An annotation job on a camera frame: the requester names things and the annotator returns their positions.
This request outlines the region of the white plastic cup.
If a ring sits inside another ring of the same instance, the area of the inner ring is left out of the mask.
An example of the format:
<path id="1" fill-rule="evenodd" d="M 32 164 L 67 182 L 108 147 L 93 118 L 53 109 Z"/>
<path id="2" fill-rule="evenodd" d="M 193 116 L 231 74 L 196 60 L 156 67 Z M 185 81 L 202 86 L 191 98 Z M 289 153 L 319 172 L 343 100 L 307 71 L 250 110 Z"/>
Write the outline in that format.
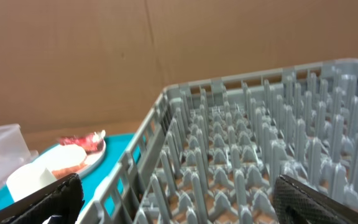
<path id="1" fill-rule="evenodd" d="M 14 202 L 52 184 L 57 179 L 42 165 L 30 163 L 15 170 L 6 181 Z"/>

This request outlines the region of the red snack wrapper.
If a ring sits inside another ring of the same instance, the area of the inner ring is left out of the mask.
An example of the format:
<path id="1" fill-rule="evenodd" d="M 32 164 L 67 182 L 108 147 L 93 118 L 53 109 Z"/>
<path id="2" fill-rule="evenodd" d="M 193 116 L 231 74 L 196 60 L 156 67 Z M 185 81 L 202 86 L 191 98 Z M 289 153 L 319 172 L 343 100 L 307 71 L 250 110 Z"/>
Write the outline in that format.
<path id="1" fill-rule="evenodd" d="M 82 147 L 86 153 L 94 153 L 101 150 L 105 136 L 106 131 L 102 130 L 84 136 L 63 136 L 59 139 L 59 143 L 62 146 L 74 144 Z"/>

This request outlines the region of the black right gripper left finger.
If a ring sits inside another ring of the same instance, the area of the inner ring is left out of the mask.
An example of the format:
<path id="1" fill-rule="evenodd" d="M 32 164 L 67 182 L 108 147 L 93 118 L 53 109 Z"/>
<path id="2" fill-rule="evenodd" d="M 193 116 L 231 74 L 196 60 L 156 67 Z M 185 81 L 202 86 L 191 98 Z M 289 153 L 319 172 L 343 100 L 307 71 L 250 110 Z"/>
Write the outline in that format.
<path id="1" fill-rule="evenodd" d="M 0 210 L 0 224 L 75 224 L 83 198 L 80 176 L 72 173 Z"/>

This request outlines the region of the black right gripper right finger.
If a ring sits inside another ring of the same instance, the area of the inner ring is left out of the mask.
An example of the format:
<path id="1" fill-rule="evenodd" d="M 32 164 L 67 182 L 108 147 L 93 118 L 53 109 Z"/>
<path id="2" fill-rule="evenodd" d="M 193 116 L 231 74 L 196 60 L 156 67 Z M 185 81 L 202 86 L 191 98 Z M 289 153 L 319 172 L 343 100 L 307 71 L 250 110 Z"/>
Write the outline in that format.
<path id="1" fill-rule="evenodd" d="M 280 224 L 358 224 L 358 212 L 288 175 L 275 181 L 273 208 Z"/>

